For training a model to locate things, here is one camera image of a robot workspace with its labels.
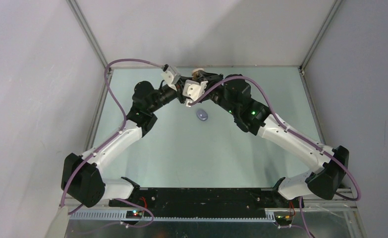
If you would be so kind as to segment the beige earbud charging case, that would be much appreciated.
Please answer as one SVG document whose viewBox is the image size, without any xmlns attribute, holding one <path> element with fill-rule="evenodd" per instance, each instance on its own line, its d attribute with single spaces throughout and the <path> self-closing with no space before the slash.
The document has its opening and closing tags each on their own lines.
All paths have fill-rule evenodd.
<svg viewBox="0 0 388 238">
<path fill-rule="evenodd" d="M 196 68 L 196 69 L 193 69 L 193 70 L 192 70 L 192 77 L 193 77 L 193 78 L 200 78 L 203 71 L 204 71 L 203 68 Z"/>
</svg>

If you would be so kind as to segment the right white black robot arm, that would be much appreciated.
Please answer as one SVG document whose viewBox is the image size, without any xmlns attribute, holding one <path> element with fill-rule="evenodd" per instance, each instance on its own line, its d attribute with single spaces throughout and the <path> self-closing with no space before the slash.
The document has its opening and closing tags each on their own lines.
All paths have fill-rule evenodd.
<svg viewBox="0 0 388 238">
<path fill-rule="evenodd" d="M 295 130 L 269 103 L 252 98 L 251 86 L 258 84 L 241 74 L 224 77 L 198 68 L 192 76 L 201 86 L 192 104 L 211 100 L 230 113 L 242 131 L 275 143 L 308 167 L 303 174 L 277 181 L 272 193 L 274 205 L 285 207 L 292 199 L 310 194 L 325 200 L 337 195 L 348 167 L 349 151 L 345 147 L 332 148 Z"/>
</svg>

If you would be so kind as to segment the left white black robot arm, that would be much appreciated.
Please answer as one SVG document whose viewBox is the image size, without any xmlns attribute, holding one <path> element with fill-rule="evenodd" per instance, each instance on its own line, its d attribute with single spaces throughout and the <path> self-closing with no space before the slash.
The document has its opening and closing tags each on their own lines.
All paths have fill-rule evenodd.
<svg viewBox="0 0 388 238">
<path fill-rule="evenodd" d="M 104 199 L 121 199 L 131 207 L 137 205 L 140 192 L 134 189 L 134 183 L 127 178 L 104 178 L 103 174 L 118 155 L 152 129 L 157 121 L 155 111 L 174 99 L 183 101 L 182 92 L 182 82 L 158 89 L 154 89 L 148 81 L 137 83 L 132 96 L 132 107 L 112 135 L 97 147 L 80 155 L 71 153 L 65 158 L 61 206 L 65 205 L 66 195 L 88 208 Z"/>
</svg>

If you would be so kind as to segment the purple earbud charging case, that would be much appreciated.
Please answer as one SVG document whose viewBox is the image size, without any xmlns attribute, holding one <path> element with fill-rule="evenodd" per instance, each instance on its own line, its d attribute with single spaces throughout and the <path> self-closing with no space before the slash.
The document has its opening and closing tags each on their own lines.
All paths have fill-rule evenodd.
<svg viewBox="0 0 388 238">
<path fill-rule="evenodd" d="M 197 118 L 200 120 L 200 121 L 207 121 L 209 116 L 207 114 L 207 112 L 203 109 L 198 109 L 196 111 L 196 116 Z"/>
</svg>

